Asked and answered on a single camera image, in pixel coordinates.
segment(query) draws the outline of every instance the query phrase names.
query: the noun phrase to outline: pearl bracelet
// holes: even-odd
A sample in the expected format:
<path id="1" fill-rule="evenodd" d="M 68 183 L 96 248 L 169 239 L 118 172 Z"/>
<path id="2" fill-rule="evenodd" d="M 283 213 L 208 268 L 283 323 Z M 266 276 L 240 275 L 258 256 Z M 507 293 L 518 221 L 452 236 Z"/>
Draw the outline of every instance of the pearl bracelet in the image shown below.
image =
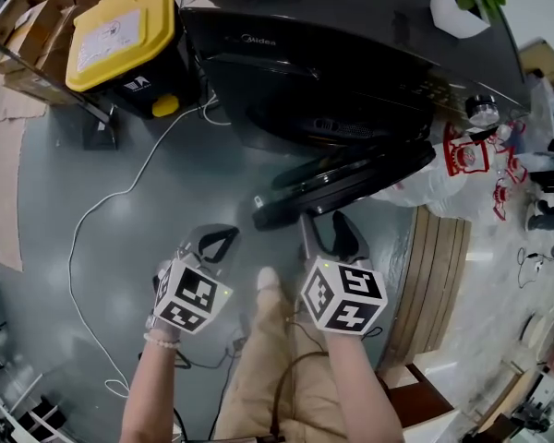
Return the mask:
<path id="1" fill-rule="evenodd" d="M 144 340 L 148 343 L 152 343 L 156 346 L 161 346 L 162 348 L 167 348 L 169 350 L 178 350 L 178 347 L 181 344 L 180 341 L 171 343 L 169 341 L 156 340 L 155 338 L 152 338 L 149 333 L 144 333 Z"/>

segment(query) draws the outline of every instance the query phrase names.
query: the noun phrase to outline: white pot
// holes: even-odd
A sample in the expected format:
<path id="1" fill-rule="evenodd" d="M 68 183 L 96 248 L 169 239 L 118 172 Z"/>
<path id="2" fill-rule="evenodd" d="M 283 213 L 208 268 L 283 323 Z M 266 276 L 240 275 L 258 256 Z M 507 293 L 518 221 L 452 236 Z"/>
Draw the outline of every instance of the white pot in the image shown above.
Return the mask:
<path id="1" fill-rule="evenodd" d="M 458 7 L 456 0 L 431 0 L 431 14 L 435 26 L 456 38 L 472 38 L 490 25 L 486 12 L 479 7 L 484 19 Z"/>

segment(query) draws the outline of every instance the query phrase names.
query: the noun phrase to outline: gray floor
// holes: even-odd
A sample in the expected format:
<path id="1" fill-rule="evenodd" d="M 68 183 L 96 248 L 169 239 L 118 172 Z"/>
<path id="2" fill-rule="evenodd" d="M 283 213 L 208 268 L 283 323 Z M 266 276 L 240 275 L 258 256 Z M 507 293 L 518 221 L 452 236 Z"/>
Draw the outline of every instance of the gray floor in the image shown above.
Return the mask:
<path id="1" fill-rule="evenodd" d="M 214 113 L 218 119 L 222 115 Z M 67 289 L 66 260 L 74 226 L 105 195 L 127 188 L 170 120 L 147 123 L 120 115 L 118 151 L 86 151 L 76 109 L 50 111 L 29 120 L 18 183 L 18 226 L 24 273 L 0 269 L 0 310 L 8 321 L 0 335 L 0 390 L 12 402 L 38 373 L 38 392 L 60 403 L 66 430 L 79 441 L 113 443 L 124 401 L 103 385 L 118 378 L 82 328 Z M 230 127 L 211 126 L 196 114 L 179 123 L 154 156 L 135 191 L 91 215 L 78 236 L 73 285 L 85 318 L 131 379 L 143 347 L 143 324 L 152 303 L 151 276 L 193 227 L 210 222 L 237 225 L 242 243 L 226 281 L 235 295 L 218 319 L 185 354 L 214 364 L 242 321 L 254 313 L 259 268 L 272 265 L 290 292 L 299 281 L 300 237 L 295 227 L 255 231 L 250 199 L 255 186 L 301 160 L 244 149 Z M 367 341 L 378 361 L 397 299 L 413 211 L 371 198 L 343 210 L 362 229 L 372 260 L 387 281 L 391 305 L 379 323 L 385 333 Z M 328 218 L 320 219 L 321 227 Z M 189 437 L 204 438 L 216 412 L 227 362 L 217 371 L 176 372 L 175 406 Z"/>

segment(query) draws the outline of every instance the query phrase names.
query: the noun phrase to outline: midea logo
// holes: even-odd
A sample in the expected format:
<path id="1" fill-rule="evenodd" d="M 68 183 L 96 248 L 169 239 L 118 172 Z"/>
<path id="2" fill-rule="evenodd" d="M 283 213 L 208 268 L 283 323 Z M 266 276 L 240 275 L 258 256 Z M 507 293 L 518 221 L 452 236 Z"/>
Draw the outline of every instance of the midea logo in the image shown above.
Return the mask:
<path id="1" fill-rule="evenodd" d="M 276 46 L 277 43 L 275 41 L 271 40 L 265 40 L 264 38 L 257 38 L 255 36 L 251 36 L 249 34 L 243 34 L 240 36 L 240 39 L 243 42 L 255 42 L 256 44 L 268 44 L 269 46 Z"/>

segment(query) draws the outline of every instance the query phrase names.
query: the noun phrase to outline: beige pants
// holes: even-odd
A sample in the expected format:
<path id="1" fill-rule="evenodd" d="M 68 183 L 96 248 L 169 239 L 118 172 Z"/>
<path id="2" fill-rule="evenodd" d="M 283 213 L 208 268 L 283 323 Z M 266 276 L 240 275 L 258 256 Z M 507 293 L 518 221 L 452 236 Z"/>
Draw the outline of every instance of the beige pants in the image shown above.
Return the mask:
<path id="1" fill-rule="evenodd" d="M 320 351 L 295 321 L 294 309 L 278 289 L 257 298 L 257 316 L 240 363 L 223 399 L 215 439 L 263 437 L 269 434 L 277 383 L 289 364 L 302 354 Z M 324 349 L 322 333 L 300 323 Z M 288 442 L 346 441 L 343 417 L 327 356 L 299 362 L 285 382 L 279 404 L 281 433 Z"/>

